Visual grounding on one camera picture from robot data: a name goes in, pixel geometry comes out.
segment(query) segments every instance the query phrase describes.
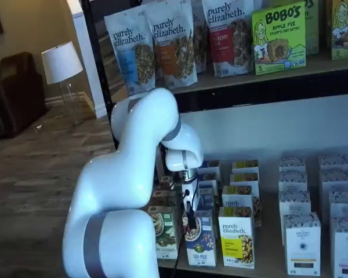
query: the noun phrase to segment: cartoon illustration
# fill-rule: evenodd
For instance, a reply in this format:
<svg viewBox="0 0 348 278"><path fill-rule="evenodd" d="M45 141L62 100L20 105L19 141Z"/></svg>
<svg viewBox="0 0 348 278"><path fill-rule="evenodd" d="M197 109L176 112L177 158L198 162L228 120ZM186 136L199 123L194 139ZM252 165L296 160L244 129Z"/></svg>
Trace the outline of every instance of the cartoon illustration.
<svg viewBox="0 0 348 278"><path fill-rule="evenodd" d="M266 25L264 22L259 20L254 26L254 53L255 60L267 60L269 61L268 56L268 39L266 35Z"/></svg>

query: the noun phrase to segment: white wall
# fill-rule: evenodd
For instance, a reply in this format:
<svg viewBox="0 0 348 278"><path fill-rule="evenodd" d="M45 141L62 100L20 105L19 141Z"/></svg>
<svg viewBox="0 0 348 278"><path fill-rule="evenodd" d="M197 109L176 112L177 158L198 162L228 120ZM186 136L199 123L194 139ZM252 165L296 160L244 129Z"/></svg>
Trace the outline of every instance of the white wall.
<svg viewBox="0 0 348 278"><path fill-rule="evenodd" d="M348 154L348 96L194 112L182 119L200 135L206 158L258 159L264 191L278 190L282 155L307 156L309 184L317 186L318 154Z"/></svg>

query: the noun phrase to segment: table lamp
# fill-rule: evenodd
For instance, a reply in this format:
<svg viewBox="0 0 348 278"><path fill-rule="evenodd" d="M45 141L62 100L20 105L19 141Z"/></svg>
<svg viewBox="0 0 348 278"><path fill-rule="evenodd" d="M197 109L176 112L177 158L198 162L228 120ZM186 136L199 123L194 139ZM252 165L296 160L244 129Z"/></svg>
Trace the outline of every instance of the table lamp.
<svg viewBox="0 0 348 278"><path fill-rule="evenodd" d="M72 93L70 77L80 73L83 68L77 56L72 42L53 47L41 53L44 64L46 82L59 84L60 92L68 114L72 119L72 125L78 125L81 121L79 115L79 97Z"/></svg>

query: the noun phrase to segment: granola bag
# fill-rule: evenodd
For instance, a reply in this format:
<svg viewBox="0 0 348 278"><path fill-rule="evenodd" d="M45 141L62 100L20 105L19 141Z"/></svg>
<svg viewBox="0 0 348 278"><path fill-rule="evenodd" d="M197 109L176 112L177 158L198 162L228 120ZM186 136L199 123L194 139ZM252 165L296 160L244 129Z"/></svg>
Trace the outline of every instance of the granola bag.
<svg viewBox="0 0 348 278"><path fill-rule="evenodd" d="M104 18L129 94L155 88L153 40L143 6Z"/></svg>
<svg viewBox="0 0 348 278"><path fill-rule="evenodd" d="M215 76L246 74L253 70L250 0L202 0L210 29Z"/></svg>
<svg viewBox="0 0 348 278"><path fill-rule="evenodd" d="M167 0L145 7L167 87L174 89L196 83L193 17L189 0Z"/></svg>
<svg viewBox="0 0 348 278"><path fill-rule="evenodd" d="M195 55L196 71L206 71L206 53L208 46L208 25L206 24L202 0L192 0L193 14L193 48Z"/></svg>

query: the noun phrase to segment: brand logo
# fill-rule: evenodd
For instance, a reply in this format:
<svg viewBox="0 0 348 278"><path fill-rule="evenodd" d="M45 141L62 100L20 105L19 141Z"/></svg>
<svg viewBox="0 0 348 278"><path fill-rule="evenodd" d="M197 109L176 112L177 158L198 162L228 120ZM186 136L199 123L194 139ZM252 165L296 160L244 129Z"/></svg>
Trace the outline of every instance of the brand logo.
<svg viewBox="0 0 348 278"><path fill-rule="evenodd" d="M271 24L273 21L285 21L293 17L294 19L300 16L301 6L293 6L289 9L283 9L280 11L275 11L273 13L266 14L266 23Z"/></svg>

